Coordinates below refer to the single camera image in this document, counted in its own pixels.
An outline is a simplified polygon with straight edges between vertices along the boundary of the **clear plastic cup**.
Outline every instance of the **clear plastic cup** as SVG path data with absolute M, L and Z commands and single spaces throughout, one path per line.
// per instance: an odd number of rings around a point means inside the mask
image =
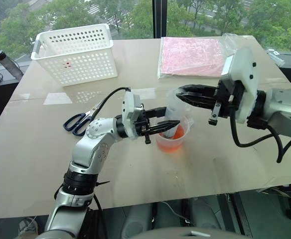
M 177 130 L 173 138 L 165 138 L 162 133 L 156 134 L 155 139 L 158 148 L 164 152 L 177 151 L 181 147 L 186 135 L 190 132 L 190 128 L 193 123 L 193 119 L 183 117 L 180 124 L 177 126 Z

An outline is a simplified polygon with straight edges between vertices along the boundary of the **table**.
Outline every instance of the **table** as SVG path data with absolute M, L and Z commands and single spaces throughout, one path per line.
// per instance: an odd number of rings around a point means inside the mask
M 260 67 L 262 90 L 291 88 L 291 84 L 251 36 L 237 37 L 250 46 Z M 139 89 L 146 109 L 166 105 L 171 88 L 186 84 L 216 86 L 217 79 L 157 79 L 159 39 L 116 40 L 113 54 L 119 77 L 60 87 L 32 62 L 0 117 L 0 218 L 48 214 L 79 138 L 62 124 L 86 112 L 111 90 Z M 101 117 L 121 112 L 124 93 L 117 93 L 101 110 Z M 291 149 L 276 164 L 273 139 L 238 148 L 228 119 L 208 124 L 210 110 L 191 108 L 194 125 L 176 153 L 161 152 L 152 137 L 125 139 L 112 146 L 98 181 L 110 183 L 95 192 L 103 208 L 212 195 L 291 183 Z M 266 134 L 238 125 L 241 142 Z

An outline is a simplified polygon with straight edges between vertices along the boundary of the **floor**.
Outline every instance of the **floor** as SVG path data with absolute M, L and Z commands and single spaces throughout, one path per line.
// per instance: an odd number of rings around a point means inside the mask
M 291 238 L 291 220 L 283 214 L 281 200 L 276 195 L 266 195 L 255 191 L 240 193 L 249 225 L 256 239 Z M 216 196 L 201 197 L 218 219 L 221 229 L 224 223 Z M 168 202 L 176 213 L 180 213 L 180 201 Z M 109 239 L 119 239 L 125 218 L 130 207 L 105 210 L 105 220 Z M 22 218 L 0 219 L 0 239 L 14 239 L 18 232 L 18 223 Z M 37 217 L 41 230 L 47 216 Z M 163 203 L 158 204 L 158 217 L 155 228 L 180 226 L 180 220 Z

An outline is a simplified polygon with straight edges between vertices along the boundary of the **orange liquid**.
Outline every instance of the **orange liquid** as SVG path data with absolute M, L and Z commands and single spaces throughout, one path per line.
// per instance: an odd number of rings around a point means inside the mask
M 177 127 L 177 129 L 176 129 L 175 135 L 171 139 L 178 139 L 178 138 L 181 138 L 183 135 L 184 135 L 184 130 L 179 125 Z M 159 149 L 161 149 L 163 152 L 167 152 L 167 153 L 171 153 L 171 152 L 177 151 L 179 148 L 181 148 L 181 145 L 182 145 L 182 144 L 180 144 L 180 145 L 178 145 L 176 147 L 166 147 L 166 146 L 160 144 L 158 141 L 156 143 L 157 143 L 157 146 L 159 147 Z

